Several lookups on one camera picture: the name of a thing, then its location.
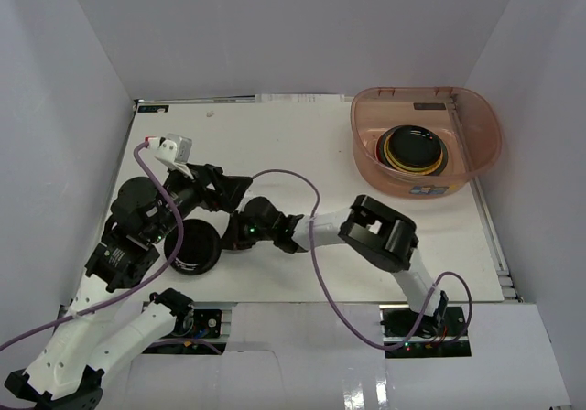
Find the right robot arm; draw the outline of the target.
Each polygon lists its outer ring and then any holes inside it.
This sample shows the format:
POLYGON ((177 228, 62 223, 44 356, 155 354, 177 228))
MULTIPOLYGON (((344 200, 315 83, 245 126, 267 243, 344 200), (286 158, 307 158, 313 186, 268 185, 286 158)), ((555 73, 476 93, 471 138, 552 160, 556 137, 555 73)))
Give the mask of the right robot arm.
POLYGON ((221 245, 242 251, 268 241, 287 254, 301 254, 311 245, 346 244, 394 277, 406 296, 416 334, 423 337, 445 327, 448 298, 434 286, 422 262, 416 229, 407 216, 366 195, 349 208, 314 217, 286 214, 267 198, 254 197, 230 216, 221 245))

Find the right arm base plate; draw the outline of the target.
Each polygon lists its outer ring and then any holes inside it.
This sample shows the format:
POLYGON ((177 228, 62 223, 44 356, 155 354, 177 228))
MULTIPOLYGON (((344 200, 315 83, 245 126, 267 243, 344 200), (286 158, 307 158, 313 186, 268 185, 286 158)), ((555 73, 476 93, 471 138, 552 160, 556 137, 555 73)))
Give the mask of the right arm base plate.
MULTIPOLYGON (((408 307, 381 309, 383 343, 386 347, 402 341, 411 330, 416 314, 408 307)), ((422 321, 418 331, 395 351, 386 351, 387 359, 470 358, 472 348, 466 329, 454 343, 450 343, 464 328, 465 316, 461 307, 448 307, 443 323, 434 328, 422 321)))

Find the red and teal plate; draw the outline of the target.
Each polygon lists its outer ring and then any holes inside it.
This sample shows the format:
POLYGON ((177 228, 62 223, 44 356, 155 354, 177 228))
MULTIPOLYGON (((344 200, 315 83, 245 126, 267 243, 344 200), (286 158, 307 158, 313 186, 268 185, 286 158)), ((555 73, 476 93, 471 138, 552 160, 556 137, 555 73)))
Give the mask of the red and teal plate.
POLYGON ((374 149, 375 157, 380 163, 385 160, 385 142, 382 138, 378 138, 374 149))

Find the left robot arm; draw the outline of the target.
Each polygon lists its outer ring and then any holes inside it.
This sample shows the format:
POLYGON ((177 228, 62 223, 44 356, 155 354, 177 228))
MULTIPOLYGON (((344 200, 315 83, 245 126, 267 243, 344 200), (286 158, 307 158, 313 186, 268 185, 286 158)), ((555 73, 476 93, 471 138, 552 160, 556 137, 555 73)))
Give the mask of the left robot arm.
POLYGON ((153 281, 148 271, 159 258, 157 245, 172 235, 180 247, 183 221, 197 208, 234 212, 252 182, 192 164, 169 171, 164 182, 151 175, 127 180, 68 312, 51 323, 48 344, 28 367, 8 375, 5 388, 37 409, 93 409, 104 384, 144 349, 169 333, 188 333, 192 301, 168 288, 124 328, 104 335, 123 301, 153 281))

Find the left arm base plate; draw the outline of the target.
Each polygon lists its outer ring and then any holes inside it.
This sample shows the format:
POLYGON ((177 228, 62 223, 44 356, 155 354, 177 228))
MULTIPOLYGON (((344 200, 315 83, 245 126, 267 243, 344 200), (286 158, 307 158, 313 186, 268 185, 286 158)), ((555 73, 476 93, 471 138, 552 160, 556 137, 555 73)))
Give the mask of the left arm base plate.
POLYGON ((226 342, 222 334, 223 311, 196 309, 182 330, 174 331, 143 351, 159 355, 222 355, 226 342))

